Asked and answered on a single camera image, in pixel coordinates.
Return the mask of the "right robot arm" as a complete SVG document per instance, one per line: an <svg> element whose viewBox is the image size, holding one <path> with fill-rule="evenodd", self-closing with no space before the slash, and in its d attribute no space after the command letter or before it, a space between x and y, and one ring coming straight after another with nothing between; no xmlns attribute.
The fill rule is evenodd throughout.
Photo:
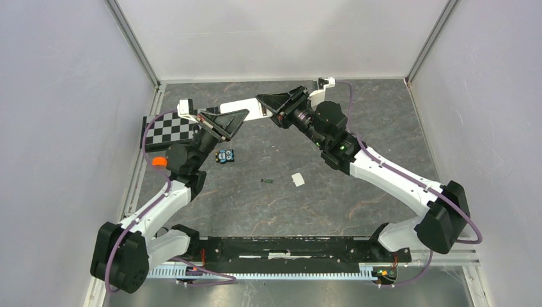
<svg viewBox="0 0 542 307"><path fill-rule="evenodd" d="M414 218L377 229L369 243L375 260L385 261L395 251L413 247L448 254L460 242L470 217L461 184L429 180L382 157L348 131L348 116L340 104L323 101L312 106L313 98L304 86L256 98L278 127L294 126L312 141L332 169L379 187L415 212Z"/></svg>

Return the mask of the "grey white remote control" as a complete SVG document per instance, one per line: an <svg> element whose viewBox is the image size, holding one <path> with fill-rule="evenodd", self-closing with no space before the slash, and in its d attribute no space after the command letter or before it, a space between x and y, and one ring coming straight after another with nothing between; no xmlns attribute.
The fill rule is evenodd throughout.
<svg viewBox="0 0 542 307"><path fill-rule="evenodd" d="M261 102L256 98L248 98L243 100L236 100L232 102L226 102L219 106L221 113L230 113L233 111L239 111L246 109L249 114L245 117L244 121L260 120L264 118L270 118L272 116L269 111Z"/></svg>

